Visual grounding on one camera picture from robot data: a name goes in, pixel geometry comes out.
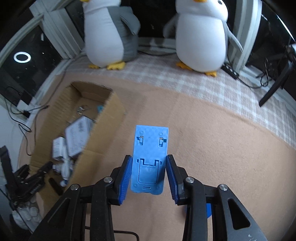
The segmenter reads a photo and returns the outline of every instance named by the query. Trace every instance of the silver screw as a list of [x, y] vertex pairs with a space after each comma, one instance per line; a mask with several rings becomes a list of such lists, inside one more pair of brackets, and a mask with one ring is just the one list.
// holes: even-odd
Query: silver screw
[[194, 178], [193, 177], [186, 177], [185, 181], [188, 182], [188, 183], [193, 183]]
[[226, 184], [220, 184], [219, 185], [219, 188], [222, 190], [222, 191], [227, 191], [228, 187]]
[[70, 186], [70, 188], [71, 188], [72, 191], [75, 191], [75, 190], [77, 190], [79, 188], [79, 185], [78, 184], [72, 184]]
[[106, 182], [106, 183], [110, 183], [112, 181], [113, 181], [112, 177], [105, 177], [104, 178], [104, 182]]

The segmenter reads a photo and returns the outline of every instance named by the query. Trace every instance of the power strip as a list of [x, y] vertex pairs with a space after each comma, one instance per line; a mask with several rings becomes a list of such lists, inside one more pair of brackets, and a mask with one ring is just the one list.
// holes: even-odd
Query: power strip
[[229, 64], [224, 63], [222, 65], [221, 69], [224, 70], [227, 74], [229, 74], [235, 80], [237, 80], [239, 78], [239, 74], [237, 72], [235, 72]]

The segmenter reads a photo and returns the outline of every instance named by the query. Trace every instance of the white box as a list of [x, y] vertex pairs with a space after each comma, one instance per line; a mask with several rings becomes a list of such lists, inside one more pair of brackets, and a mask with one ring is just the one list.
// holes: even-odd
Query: white box
[[52, 142], [52, 158], [61, 161], [64, 155], [65, 138], [58, 137]]
[[91, 119], [81, 116], [66, 128], [66, 144], [70, 157], [76, 158], [83, 151], [89, 140], [92, 126]]

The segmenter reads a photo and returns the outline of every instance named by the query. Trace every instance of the brown cardboard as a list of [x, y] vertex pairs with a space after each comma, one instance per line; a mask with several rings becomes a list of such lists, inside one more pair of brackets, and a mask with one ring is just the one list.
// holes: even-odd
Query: brown cardboard
[[[125, 112], [118, 96], [111, 89], [93, 83], [73, 82], [62, 91], [49, 109], [31, 157], [32, 173], [48, 161], [60, 163], [52, 159], [52, 141], [62, 136], [65, 128], [81, 117], [76, 113], [76, 109], [81, 105], [90, 107], [83, 115], [93, 119], [94, 125], [83, 153], [75, 161], [75, 169], [66, 189], [73, 183], [81, 186], [93, 184], [93, 176], [97, 172], [99, 162], [113, 140]], [[100, 114], [97, 111], [98, 105], [104, 105]], [[61, 180], [61, 177], [53, 172], [46, 175], [45, 187], [39, 192], [45, 214], [59, 198], [48, 182], [50, 177], [56, 181]]]

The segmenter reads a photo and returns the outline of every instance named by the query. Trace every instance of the penguin's yellow foot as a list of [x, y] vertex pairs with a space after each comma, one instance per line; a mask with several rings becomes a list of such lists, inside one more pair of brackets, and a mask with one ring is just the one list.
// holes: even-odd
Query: penguin's yellow foot
[[184, 64], [183, 62], [178, 62], [176, 63], [176, 66], [180, 67], [181, 69], [188, 69], [188, 70], [192, 70], [192, 68], [190, 68], [189, 66], [187, 66], [186, 64]]
[[90, 69], [99, 69], [100, 67], [99, 66], [96, 66], [95, 64], [90, 64], [89, 65], [89, 68]]
[[118, 70], [121, 70], [125, 67], [125, 62], [119, 62], [119, 63], [115, 63], [115, 64], [109, 64], [107, 66], [107, 69], [108, 70], [115, 70], [115, 69], [118, 69]]
[[207, 72], [205, 73], [207, 76], [213, 76], [213, 77], [217, 77], [217, 71], [213, 71], [213, 72]]

